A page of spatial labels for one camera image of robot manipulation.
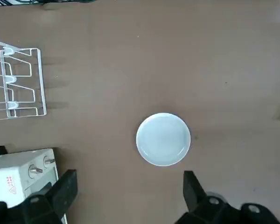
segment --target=dish rack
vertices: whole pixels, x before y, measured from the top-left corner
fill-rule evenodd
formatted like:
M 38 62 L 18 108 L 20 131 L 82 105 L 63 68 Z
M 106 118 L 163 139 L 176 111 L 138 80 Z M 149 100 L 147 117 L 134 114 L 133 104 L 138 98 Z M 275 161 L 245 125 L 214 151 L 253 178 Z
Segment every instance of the dish rack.
M 41 51 L 0 42 L 0 120 L 46 114 Z

